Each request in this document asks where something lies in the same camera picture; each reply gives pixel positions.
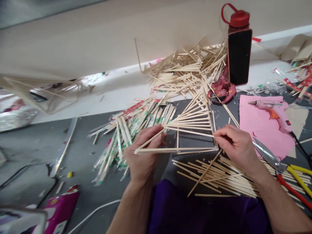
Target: red ribbon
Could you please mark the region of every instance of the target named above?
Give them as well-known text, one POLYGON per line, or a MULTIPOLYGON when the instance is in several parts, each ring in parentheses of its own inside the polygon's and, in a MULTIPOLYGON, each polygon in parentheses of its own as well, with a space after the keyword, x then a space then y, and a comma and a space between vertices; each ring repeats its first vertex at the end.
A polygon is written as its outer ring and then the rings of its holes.
POLYGON ((208 98, 210 98, 211 101, 217 102, 217 103, 226 103, 236 94, 237 91, 236 91, 235 85, 227 81, 226 79, 227 76, 228 76, 228 66, 226 65, 219 79, 215 83, 211 84, 211 88, 214 90, 214 93, 216 94, 216 96, 225 97, 225 99, 221 102, 213 99, 211 97, 211 95, 213 94, 213 91, 210 90, 207 96, 208 98))

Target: glue gun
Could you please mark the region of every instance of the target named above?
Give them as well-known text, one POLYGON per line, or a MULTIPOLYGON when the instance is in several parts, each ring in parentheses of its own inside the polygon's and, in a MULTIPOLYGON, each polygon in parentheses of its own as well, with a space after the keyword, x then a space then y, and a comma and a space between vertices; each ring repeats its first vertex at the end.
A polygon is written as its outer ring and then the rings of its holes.
POLYGON ((257 100, 254 102, 248 102, 255 105, 259 109, 266 109, 270 112, 270 119, 277 119, 279 123, 279 129, 282 133, 290 133, 292 131, 292 125, 290 124, 285 110, 288 109, 287 102, 272 102, 257 100))

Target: scissor blade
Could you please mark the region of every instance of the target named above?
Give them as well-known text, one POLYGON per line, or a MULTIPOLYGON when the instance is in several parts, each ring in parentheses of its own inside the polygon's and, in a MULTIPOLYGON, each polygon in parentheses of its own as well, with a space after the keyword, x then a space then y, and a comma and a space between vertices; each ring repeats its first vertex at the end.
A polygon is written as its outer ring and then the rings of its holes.
POLYGON ((256 141, 256 143, 253 142, 255 148, 272 167, 274 167, 280 173, 283 173, 284 171, 286 171, 287 165, 280 163, 278 159, 276 158, 276 156, 272 153, 272 151, 269 150, 268 147, 265 146, 265 144, 263 144, 261 141, 259 141, 255 137, 254 137, 254 140, 256 141))

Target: purple cloth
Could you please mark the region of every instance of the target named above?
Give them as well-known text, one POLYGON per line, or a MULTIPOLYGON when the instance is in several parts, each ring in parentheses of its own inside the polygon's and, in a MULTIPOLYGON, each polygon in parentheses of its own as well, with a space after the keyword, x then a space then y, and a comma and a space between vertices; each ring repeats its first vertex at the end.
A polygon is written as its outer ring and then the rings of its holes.
POLYGON ((169 181, 155 186, 149 234, 272 233, 261 199, 189 197, 169 181))

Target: black phone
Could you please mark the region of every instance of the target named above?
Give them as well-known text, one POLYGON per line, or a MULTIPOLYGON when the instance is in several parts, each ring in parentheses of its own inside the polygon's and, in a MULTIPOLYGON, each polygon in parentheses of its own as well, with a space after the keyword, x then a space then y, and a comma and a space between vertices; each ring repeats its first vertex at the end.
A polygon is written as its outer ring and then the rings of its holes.
POLYGON ((252 37, 251 29, 232 32, 227 36, 229 80, 234 85, 248 82, 252 37))

